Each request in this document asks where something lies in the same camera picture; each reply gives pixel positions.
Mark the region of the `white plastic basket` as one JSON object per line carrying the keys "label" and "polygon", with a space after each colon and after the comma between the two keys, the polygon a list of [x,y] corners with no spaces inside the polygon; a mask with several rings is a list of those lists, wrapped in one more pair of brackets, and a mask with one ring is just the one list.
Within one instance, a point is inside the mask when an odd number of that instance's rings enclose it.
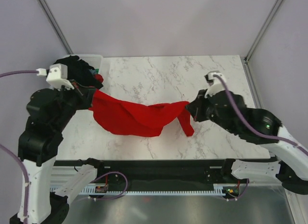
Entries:
{"label": "white plastic basket", "polygon": [[89,70],[92,75],[99,74],[99,71],[103,67],[103,57],[98,54],[76,54],[80,59],[87,62],[90,66],[94,68],[94,70]]}

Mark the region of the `red t shirt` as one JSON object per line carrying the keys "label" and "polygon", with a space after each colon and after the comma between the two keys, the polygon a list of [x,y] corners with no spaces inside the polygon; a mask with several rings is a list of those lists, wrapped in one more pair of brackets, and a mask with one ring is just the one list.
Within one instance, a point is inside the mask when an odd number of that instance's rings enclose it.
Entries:
{"label": "red t shirt", "polygon": [[116,135],[157,137],[163,128],[177,119],[187,137],[194,134],[187,101],[142,105],[115,99],[99,90],[93,96],[94,120],[106,131]]}

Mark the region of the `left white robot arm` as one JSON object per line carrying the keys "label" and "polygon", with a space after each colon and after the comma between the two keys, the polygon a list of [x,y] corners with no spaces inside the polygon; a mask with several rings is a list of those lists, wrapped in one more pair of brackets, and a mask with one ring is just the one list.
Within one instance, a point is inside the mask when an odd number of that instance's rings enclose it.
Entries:
{"label": "left white robot arm", "polygon": [[18,140],[18,163],[24,174],[20,210],[11,224],[61,224],[78,194],[92,181],[105,178],[103,162],[84,161],[81,169],[61,188],[50,191],[52,169],[63,141],[62,132],[78,110],[92,106],[96,88],[73,83],[72,89],[41,89],[26,106],[29,117]]}

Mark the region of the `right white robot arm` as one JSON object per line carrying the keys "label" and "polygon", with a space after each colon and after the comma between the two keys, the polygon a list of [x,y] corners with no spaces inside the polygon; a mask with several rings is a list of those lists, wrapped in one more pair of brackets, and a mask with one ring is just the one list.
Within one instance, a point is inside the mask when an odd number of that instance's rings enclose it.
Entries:
{"label": "right white robot arm", "polygon": [[279,181],[283,188],[307,195],[308,150],[295,141],[271,112],[249,108],[242,96],[225,90],[214,95],[200,90],[186,109],[194,121],[209,120],[240,139],[267,149],[277,158],[268,163],[227,159],[220,170],[223,181]]}

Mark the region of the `black t shirt pile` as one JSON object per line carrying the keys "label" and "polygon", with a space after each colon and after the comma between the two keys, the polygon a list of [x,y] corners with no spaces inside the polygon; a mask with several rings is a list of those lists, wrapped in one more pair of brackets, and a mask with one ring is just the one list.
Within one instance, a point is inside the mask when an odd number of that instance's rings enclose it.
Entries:
{"label": "black t shirt pile", "polygon": [[80,59],[79,56],[70,55],[56,60],[54,64],[63,64],[68,67],[68,80],[74,80],[82,86],[92,86],[96,89],[103,87],[103,83],[98,82],[89,71],[90,69],[94,70],[94,68]]}

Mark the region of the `red cloth in basket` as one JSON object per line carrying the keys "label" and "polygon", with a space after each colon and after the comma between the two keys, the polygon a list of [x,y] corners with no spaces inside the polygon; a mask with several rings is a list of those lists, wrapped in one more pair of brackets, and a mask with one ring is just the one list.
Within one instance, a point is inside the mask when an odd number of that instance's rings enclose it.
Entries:
{"label": "red cloth in basket", "polygon": [[95,74],[94,77],[95,77],[95,79],[96,79],[98,82],[103,83],[103,77],[102,77],[102,75],[100,75],[100,74]]}

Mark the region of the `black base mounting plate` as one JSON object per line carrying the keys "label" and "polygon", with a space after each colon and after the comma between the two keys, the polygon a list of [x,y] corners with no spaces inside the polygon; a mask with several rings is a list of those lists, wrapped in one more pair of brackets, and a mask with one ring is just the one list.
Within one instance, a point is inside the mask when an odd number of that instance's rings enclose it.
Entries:
{"label": "black base mounting plate", "polygon": [[108,190],[128,192],[189,192],[212,190],[215,184],[246,184],[222,174],[223,160],[105,160],[98,176],[107,182]]}

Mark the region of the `right aluminium frame post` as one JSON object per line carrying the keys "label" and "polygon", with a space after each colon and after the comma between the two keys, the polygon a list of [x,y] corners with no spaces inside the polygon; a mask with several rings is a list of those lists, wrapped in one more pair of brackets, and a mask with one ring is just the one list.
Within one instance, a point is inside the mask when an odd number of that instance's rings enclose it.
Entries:
{"label": "right aluminium frame post", "polygon": [[242,63],[247,65],[249,60],[252,58],[253,54],[255,53],[258,45],[260,44],[262,38],[264,37],[265,33],[267,32],[268,28],[270,27],[272,21],[274,20],[276,14],[278,13],[279,9],[283,5],[285,0],[275,0],[270,12],[268,13],[265,21],[263,22],[260,30],[257,33],[256,38],[254,39],[251,47],[249,48],[247,54],[244,57],[241,57]]}

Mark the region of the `aluminium frame post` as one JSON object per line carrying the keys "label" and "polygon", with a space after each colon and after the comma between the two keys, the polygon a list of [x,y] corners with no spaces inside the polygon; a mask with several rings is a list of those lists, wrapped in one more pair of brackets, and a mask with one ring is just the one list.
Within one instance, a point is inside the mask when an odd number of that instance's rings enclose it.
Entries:
{"label": "aluminium frame post", "polygon": [[252,58],[253,54],[255,53],[258,45],[260,44],[262,38],[264,37],[265,33],[267,32],[268,28],[270,27],[272,21],[274,20],[276,14],[278,13],[279,9],[283,5],[285,0],[275,0],[270,12],[268,13],[265,21],[263,22],[260,30],[257,33],[256,38],[254,39],[251,47],[249,48],[247,54],[244,57],[241,57],[242,63],[247,65],[249,60]]}
{"label": "aluminium frame post", "polygon": [[54,32],[56,33],[57,37],[59,38],[61,44],[63,45],[64,49],[68,54],[73,54],[73,51],[65,38],[65,35],[63,34],[59,24],[57,23],[49,5],[47,4],[46,0],[37,0],[40,7],[42,8],[45,16],[47,17],[51,27],[53,28]]}

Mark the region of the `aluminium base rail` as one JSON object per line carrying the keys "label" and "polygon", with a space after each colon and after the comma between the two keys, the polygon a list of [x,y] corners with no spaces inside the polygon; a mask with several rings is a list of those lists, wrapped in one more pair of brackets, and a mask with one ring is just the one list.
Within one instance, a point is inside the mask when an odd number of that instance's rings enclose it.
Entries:
{"label": "aluminium base rail", "polygon": [[[274,183],[279,182],[276,177],[282,169],[281,162],[243,162],[236,161],[235,167],[232,166],[231,176],[236,179],[249,179],[252,183]],[[73,167],[54,166],[51,174],[51,185],[64,185],[77,172]]]}

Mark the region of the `left aluminium frame post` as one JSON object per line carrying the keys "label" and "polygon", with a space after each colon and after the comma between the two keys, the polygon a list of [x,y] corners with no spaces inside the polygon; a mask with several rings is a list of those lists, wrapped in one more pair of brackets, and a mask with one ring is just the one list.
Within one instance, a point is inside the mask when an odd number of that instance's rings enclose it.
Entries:
{"label": "left aluminium frame post", "polygon": [[59,24],[57,23],[49,5],[47,4],[46,0],[37,0],[40,7],[42,8],[45,16],[47,17],[51,27],[53,28],[54,32],[56,33],[57,37],[59,38],[61,44],[63,45],[64,49],[68,54],[73,54],[73,51],[65,38],[65,35],[63,34]]}

